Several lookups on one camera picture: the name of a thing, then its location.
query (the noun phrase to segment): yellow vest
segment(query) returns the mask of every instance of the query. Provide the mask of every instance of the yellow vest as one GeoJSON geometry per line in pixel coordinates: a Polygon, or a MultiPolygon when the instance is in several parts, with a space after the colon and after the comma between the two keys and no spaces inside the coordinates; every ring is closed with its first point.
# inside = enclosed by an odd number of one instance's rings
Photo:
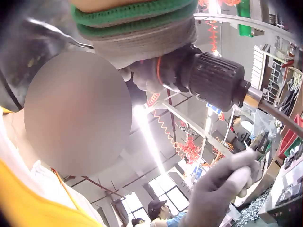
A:
{"type": "Polygon", "coordinates": [[[0,159],[0,209],[12,227],[103,227],[76,204],[54,171],[77,210],[45,199],[19,180],[0,159]]]}

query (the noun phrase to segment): gloved hand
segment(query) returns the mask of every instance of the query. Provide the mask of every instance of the gloved hand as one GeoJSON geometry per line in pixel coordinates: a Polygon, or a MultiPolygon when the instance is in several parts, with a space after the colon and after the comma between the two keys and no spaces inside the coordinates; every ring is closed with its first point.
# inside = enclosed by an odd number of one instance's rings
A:
{"type": "Polygon", "coordinates": [[[230,202],[238,195],[244,197],[260,168],[252,149],[218,161],[196,183],[190,198],[188,213],[179,226],[218,227],[230,202]]]}

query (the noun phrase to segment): green glove cuff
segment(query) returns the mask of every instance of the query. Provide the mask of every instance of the green glove cuff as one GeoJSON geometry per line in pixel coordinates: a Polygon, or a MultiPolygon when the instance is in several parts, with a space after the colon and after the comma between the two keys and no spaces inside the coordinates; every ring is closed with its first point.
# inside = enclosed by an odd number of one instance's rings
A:
{"type": "Polygon", "coordinates": [[[141,19],[151,18],[181,9],[196,0],[158,0],[116,7],[107,11],[84,13],[71,6],[71,14],[77,24],[90,27],[110,27],[141,19]]]}
{"type": "Polygon", "coordinates": [[[152,19],[147,18],[147,19],[133,21],[126,24],[120,24],[108,28],[92,28],[81,24],[77,24],[77,28],[80,33],[93,37],[107,37],[107,36],[114,36],[120,34],[127,34],[135,31],[156,28],[165,24],[190,18],[196,11],[197,4],[198,2],[194,0],[189,5],[179,10],[166,13],[163,15],[159,15],[153,17],[152,19]]]}

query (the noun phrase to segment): pile of screws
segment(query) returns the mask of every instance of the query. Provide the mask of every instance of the pile of screws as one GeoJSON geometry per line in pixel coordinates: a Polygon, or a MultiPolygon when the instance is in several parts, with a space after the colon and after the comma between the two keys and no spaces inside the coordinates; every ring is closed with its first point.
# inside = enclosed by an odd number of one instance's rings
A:
{"type": "Polygon", "coordinates": [[[240,212],[241,217],[235,222],[232,227],[243,227],[248,222],[256,221],[257,219],[259,219],[258,212],[265,203],[272,188],[272,185],[265,192],[263,192],[262,195],[252,201],[247,208],[243,209],[240,212]]]}

